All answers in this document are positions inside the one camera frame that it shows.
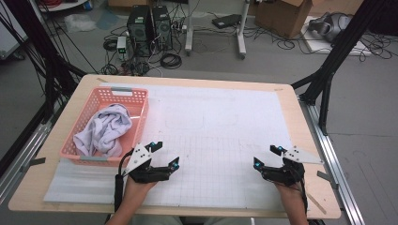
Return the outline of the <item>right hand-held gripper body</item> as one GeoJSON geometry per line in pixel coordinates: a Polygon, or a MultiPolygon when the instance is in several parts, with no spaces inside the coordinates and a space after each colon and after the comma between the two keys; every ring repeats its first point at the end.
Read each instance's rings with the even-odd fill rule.
{"type": "Polygon", "coordinates": [[[323,163],[323,160],[320,157],[316,157],[307,151],[297,148],[296,146],[286,150],[286,153],[279,156],[283,160],[282,167],[275,168],[265,165],[265,169],[262,171],[262,177],[264,179],[271,182],[282,183],[289,187],[304,178],[304,163],[323,163]]]}

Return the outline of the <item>lilac printed towel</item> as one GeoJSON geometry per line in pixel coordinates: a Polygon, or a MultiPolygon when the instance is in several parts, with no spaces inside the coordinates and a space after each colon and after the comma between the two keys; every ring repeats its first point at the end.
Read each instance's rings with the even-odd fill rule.
{"type": "Polygon", "coordinates": [[[93,157],[101,153],[107,158],[117,158],[122,154],[119,138],[131,127],[128,109],[114,103],[96,112],[85,128],[73,136],[73,142],[81,156],[93,157]]]}

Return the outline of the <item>pink plastic basket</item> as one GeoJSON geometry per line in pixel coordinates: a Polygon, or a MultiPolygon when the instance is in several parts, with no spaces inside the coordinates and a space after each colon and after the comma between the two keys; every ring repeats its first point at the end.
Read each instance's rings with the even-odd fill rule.
{"type": "Polygon", "coordinates": [[[149,108],[147,97],[146,89],[110,86],[93,88],[60,149],[60,157],[67,158],[78,165],[117,167],[121,158],[141,141],[149,108]],[[81,155],[73,141],[73,136],[84,130],[95,113],[115,103],[127,108],[132,122],[131,128],[119,138],[122,147],[121,156],[105,157],[100,152],[96,152],[93,157],[81,155]]]}

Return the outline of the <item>person's right hand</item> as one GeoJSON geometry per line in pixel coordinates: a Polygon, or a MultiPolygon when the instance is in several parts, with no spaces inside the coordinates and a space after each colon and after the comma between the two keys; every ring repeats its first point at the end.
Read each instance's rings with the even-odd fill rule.
{"type": "Polygon", "coordinates": [[[275,187],[278,189],[283,201],[293,201],[301,198],[301,192],[296,187],[287,187],[279,183],[276,183],[275,187]]]}

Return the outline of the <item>person's left hand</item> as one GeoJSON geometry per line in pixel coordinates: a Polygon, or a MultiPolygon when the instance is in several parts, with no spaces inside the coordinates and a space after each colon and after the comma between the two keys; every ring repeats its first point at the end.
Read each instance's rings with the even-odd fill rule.
{"type": "Polygon", "coordinates": [[[156,186],[156,183],[141,184],[136,183],[132,178],[129,178],[125,186],[124,199],[129,201],[143,201],[150,189],[154,186],[156,186]]]}

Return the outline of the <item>grey foam sheet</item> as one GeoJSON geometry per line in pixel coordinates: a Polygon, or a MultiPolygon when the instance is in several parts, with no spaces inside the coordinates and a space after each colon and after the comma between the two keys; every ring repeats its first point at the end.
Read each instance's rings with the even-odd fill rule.
{"type": "Polygon", "coordinates": [[[44,195],[48,203],[113,204],[117,167],[77,165],[61,158],[44,195]]]}

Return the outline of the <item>small white power box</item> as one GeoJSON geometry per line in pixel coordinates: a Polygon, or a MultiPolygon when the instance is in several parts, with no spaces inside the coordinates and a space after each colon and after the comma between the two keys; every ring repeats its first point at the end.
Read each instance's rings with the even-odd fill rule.
{"type": "Polygon", "coordinates": [[[128,58],[127,38],[126,37],[118,37],[117,38],[116,49],[118,52],[119,59],[121,61],[126,61],[128,58]]]}

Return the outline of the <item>white floor board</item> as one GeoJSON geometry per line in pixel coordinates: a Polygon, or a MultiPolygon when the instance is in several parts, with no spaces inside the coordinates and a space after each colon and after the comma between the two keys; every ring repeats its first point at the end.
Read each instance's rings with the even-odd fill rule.
{"type": "MultiPolygon", "coordinates": [[[[309,31],[309,21],[312,20],[313,16],[308,16],[303,24],[300,34],[301,38],[304,40],[308,50],[311,53],[323,53],[329,54],[332,50],[331,44],[327,42],[323,37],[317,34],[316,31],[309,31]]],[[[370,56],[371,52],[368,48],[361,42],[358,41],[354,48],[351,50],[350,56],[370,56]]]]}

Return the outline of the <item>black computer tower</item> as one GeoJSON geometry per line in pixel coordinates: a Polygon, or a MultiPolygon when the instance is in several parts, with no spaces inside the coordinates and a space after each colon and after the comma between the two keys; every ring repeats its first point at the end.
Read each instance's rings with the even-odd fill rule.
{"type": "Polygon", "coordinates": [[[154,37],[150,7],[134,5],[127,22],[130,41],[136,56],[149,56],[150,41],[154,37]]]}
{"type": "Polygon", "coordinates": [[[154,29],[160,50],[172,50],[171,20],[166,6],[152,8],[154,29]]]}

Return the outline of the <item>white metal stand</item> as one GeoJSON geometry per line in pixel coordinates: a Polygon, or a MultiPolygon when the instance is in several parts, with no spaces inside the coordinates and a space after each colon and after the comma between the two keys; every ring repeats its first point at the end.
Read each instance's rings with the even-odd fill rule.
{"type": "MultiPolygon", "coordinates": [[[[192,25],[192,14],[194,12],[194,6],[192,4],[193,0],[188,0],[188,24],[185,38],[185,52],[188,56],[191,55],[192,42],[193,42],[193,25],[192,25]]],[[[246,24],[246,19],[250,7],[250,0],[243,0],[243,8],[241,12],[241,20],[237,25],[236,36],[238,45],[238,55],[241,59],[246,57],[246,45],[244,40],[244,28],[246,24]]]]}

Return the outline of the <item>grey rounded device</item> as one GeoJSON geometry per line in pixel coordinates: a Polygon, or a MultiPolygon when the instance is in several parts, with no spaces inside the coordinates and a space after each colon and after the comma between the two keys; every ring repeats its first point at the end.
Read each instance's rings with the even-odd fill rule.
{"type": "Polygon", "coordinates": [[[315,31],[327,42],[334,42],[351,22],[351,18],[341,12],[326,12],[321,17],[310,20],[308,30],[315,31]]]}

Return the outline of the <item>black flat device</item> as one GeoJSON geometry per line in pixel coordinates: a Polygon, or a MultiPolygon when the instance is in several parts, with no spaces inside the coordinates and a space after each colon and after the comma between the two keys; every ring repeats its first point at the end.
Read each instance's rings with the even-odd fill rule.
{"type": "Polygon", "coordinates": [[[215,25],[219,29],[223,29],[223,28],[234,26],[234,25],[238,24],[240,22],[240,20],[241,20],[240,15],[231,14],[231,15],[213,19],[212,24],[215,25]]]}

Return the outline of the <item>clear plastic bag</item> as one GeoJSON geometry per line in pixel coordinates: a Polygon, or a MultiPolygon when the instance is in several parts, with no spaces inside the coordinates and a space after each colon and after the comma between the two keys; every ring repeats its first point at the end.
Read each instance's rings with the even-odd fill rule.
{"type": "Polygon", "coordinates": [[[71,14],[64,18],[69,33],[88,32],[96,28],[96,23],[84,14],[71,14]]]}

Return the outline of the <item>round white table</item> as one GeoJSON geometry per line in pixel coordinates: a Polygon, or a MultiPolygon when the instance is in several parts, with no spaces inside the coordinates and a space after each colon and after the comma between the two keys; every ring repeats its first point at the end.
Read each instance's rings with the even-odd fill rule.
{"type": "Polygon", "coordinates": [[[37,0],[38,8],[42,12],[75,8],[85,3],[92,4],[91,0],[37,0]]]}

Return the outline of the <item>black metal frame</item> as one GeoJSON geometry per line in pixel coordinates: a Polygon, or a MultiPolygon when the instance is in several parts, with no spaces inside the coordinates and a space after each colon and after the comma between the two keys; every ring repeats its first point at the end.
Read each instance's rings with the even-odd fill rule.
{"type": "Polygon", "coordinates": [[[383,8],[391,1],[363,0],[351,22],[343,31],[342,36],[336,41],[320,68],[313,74],[291,84],[293,89],[298,89],[308,84],[305,92],[299,95],[299,99],[307,105],[313,106],[319,95],[322,95],[317,124],[323,135],[328,136],[329,96],[335,73],[371,25],[372,21],[382,14],[383,8]]]}
{"type": "Polygon", "coordinates": [[[45,102],[41,110],[43,119],[48,121],[54,115],[55,102],[61,97],[70,98],[77,88],[78,82],[73,78],[73,74],[82,78],[86,75],[86,72],[75,67],[61,56],[39,21],[29,0],[0,0],[0,6],[3,5],[8,7],[40,56],[40,58],[37,58],[31,54],[30,48],[22,41],[22,37],[16,29],[6,19],[0,17],[0,22],[27,53],[36,73],[45,80],[43,89],[45,102]]]}

